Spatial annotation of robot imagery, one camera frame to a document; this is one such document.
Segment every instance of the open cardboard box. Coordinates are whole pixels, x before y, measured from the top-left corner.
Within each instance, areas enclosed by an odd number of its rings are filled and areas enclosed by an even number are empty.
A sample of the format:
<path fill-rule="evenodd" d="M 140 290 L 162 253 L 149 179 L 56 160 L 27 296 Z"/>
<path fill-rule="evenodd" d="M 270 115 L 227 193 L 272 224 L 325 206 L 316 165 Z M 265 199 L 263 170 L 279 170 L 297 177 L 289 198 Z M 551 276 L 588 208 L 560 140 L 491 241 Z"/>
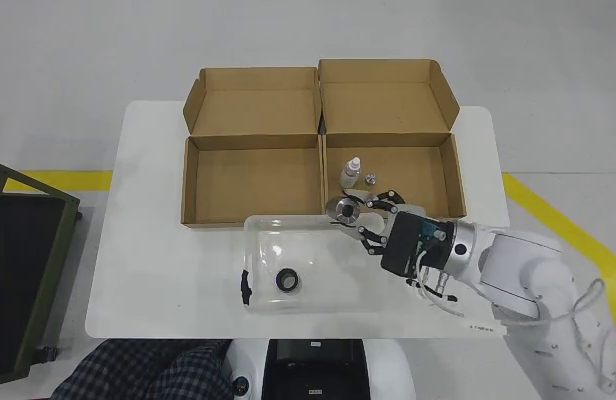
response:
<path fill-rule="evenodd" d="M 326 200 L 340 195 L 341 170 L 357 156 L 356 189 L 394 189 L 433 217 L 466 215 L 450 133 L 459 105 L 436 61 L 321 60 L 319 79 Z"/>
<path fill-rule="evenodd" d="M 184 106 L 181 223 L 321 214 L 320 117 L 314 67 L 202 69 Z"/>

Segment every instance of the white table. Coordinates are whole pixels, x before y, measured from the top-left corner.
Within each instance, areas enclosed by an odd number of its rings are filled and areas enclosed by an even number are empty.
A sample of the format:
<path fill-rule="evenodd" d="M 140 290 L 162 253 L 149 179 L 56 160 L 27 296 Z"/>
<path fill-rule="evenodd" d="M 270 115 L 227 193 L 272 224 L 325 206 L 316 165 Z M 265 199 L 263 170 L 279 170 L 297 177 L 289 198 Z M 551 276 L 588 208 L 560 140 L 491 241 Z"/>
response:
<path fill-rule="evenodd" d="M 413 298 L 406 313 L 261 315 L 239 292 L 241 229 L 179 223 L 184 140 L 182 102 L 138 101 L 127 110 L 95 266 L 86 332 L 96 338 L 480 337 Z M 466 219 L 508 226 L 490 113 L 462 107 L 455 123 Z M 478 319 L 490 307 L 465 288 Z"/>

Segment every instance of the small plastic bottle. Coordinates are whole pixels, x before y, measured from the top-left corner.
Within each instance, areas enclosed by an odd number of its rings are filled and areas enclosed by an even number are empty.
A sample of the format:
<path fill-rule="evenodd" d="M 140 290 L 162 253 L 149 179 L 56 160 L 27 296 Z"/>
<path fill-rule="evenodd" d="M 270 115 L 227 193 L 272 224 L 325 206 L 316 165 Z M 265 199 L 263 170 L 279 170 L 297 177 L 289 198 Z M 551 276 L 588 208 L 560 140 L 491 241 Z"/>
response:
<path fill-rule="evenodd" d="M 344 169 L 341 171 L 341 176 L 339 177 L 339 184 L 344 189 L 351 189 L 355 186 L 355 182 L 357 182 L 357 178 L 359 178 L 359 174 L 361 173 L 361 160 L 359 157 L 355 157 L 352 160 L 348 161 L 344 166 Z"/>

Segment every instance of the cardboard box lid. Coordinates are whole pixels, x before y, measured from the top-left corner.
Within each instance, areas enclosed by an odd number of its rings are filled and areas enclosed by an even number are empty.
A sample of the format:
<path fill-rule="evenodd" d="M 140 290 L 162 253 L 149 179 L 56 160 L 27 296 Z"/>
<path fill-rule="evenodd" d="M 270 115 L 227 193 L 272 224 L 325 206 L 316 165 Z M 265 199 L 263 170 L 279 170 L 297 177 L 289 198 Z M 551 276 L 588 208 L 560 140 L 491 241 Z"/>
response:
<path fill-rule="evenodd" d="M 448 133 L 459 104 L 434 60 L 320 60 L 327 133 Z"/>
<path fill-rule="evenodd" d="M 186 104 L 192 136 L 317 133 L 315 67 L 205 68 Z"/>

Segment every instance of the transparent plastic box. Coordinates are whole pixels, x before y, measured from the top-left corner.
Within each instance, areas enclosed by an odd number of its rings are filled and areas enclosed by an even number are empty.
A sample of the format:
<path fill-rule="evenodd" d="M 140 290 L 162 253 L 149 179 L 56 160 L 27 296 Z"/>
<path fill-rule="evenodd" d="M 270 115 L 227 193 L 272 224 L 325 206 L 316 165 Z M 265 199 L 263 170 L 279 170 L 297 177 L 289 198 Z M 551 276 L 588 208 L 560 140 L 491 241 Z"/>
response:
<path fill-rule="evenodd" d="M 362 244 L 332 225 L 326 215 L 251 216 L 244 224 L 245 269 L 252 290 L 250 312 L 381 311 L 409 304 L 410 287 L 381 268 Z M 383 218 L 361 214 L 356 225 L 380 232 Z M 282 270 L 298 276 L 284 292 Z M 292 286 L 290 279 L 288 289 Z"/>

